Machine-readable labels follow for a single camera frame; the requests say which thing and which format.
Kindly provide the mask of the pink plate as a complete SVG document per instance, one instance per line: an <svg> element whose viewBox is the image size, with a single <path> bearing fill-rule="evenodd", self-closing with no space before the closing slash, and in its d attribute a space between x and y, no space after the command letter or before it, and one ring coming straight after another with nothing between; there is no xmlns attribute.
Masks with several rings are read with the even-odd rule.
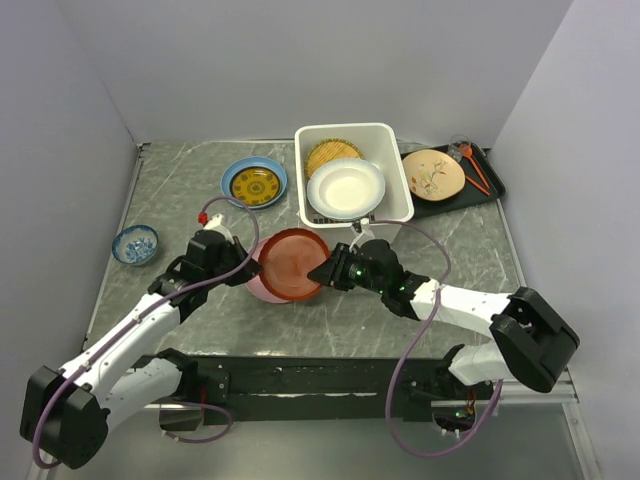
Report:
<svg viewBox="0 0 640 480"><path fill-rule="evenodd" d="M258 246L256 247L256 250L254 251L253 255L252 255L252 259L255 261L259 260L259 255L264 247L264 245L267 243L267 241L269 240L269 237L266 237L264 239L262 239L259 243ZM247 290L256 298L270 303L270 304L287 304L288 301L285 299L282 299L274 294L272 294L271 292L269 292L266 287L263 285L261 278L259 275L256 275L254 278L252 278L249 282L247 282L245 284L245 287L247 288Z"/></svg>

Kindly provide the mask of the red round plate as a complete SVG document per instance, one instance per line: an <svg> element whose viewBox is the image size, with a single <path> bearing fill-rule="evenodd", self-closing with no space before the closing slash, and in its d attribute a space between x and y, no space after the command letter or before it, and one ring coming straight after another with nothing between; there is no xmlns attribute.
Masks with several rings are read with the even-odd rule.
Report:
<svg viewBox="0 0 640 480"><path fill-rule="evenodd" d="M282 300L307 300L322 289L308 274L329 256L328 246L316 233L303 228L282 230L266 240L258 255L261 283Z"/></svg>

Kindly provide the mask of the white plate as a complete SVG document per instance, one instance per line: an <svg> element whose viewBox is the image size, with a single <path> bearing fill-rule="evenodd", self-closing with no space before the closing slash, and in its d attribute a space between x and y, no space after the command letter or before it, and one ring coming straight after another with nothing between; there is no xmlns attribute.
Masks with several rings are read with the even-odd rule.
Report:
<svg viewBox="0 0 640 480"><path fill-rule="evenodd" d="M357 220L382 201L386 182L371 162L356 158L332 160L307 182L306 196L321 215L333 220Z"/></svg>

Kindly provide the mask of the round bamboo mat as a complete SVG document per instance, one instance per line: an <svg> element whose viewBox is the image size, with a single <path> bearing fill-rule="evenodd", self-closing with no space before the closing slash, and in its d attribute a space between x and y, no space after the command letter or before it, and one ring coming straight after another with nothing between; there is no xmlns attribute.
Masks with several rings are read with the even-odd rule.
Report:
<svg viewBox="0 0 640 480"><path fill-rule="evenodd" d="M305 175L310 179L326 163L336 159L363 159L364 155L354 144L339 138L329 138L317 143L305 160Z"/></svg>

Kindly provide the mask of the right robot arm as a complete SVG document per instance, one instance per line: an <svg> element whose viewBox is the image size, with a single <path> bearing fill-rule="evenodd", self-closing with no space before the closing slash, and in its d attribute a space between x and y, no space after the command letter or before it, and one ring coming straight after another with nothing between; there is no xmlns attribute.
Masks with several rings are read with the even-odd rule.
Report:
<svg viewBox="0 0 640 480"><path fill-rule="evenodd" d="M449 398L497 380L548 393L580 345L577 333L536 290L504 294L445 285L405 269L385 240L354 248L339 243L307 276L340 291L375 292L396 316L440 321L486 337L482 345L452 347L441 360L437 384Z"/></svg>

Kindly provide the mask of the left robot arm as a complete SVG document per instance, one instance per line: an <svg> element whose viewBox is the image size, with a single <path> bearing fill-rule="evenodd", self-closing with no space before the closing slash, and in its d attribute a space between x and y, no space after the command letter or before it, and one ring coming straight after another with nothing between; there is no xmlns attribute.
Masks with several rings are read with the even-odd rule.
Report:
<svg viewBox="0 0 640 480"><path fill-rule="evenodd" d="M261 268L253 254L222 227L197 231L186 253L100 340L63 366L43 366L32 374L19 432L32 445L35 465L43 470L84 466L116 426L157 400L204 408L205 380L191 357L167 349L140 370L133 365L203 306L212 289L256 277Z"/></svg>

